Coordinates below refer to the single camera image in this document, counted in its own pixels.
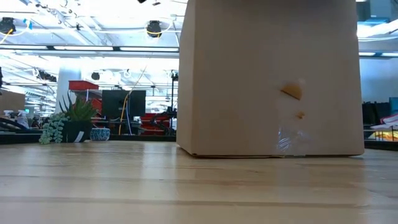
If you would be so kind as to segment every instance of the exposed ceiling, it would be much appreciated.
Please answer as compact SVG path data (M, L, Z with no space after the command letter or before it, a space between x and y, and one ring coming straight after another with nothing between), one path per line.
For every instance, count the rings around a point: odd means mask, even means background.
M92 45L179 48L187 0L8 0L0 1L0 17L14 18L16 32L5 45ZM160 38L147 35L149 21L159 21ZM74 52L2 50L4 85L27 93L27 106L37 102L49 110L55 106L56 83L37 78L39 70L57 76L60 66L80 63L85 80L102 88L114 85L129 89L136 85L151 96L151 107L171 104L171 72L178 70L178 54L151 52ZM91 74L100 72L100 80Z

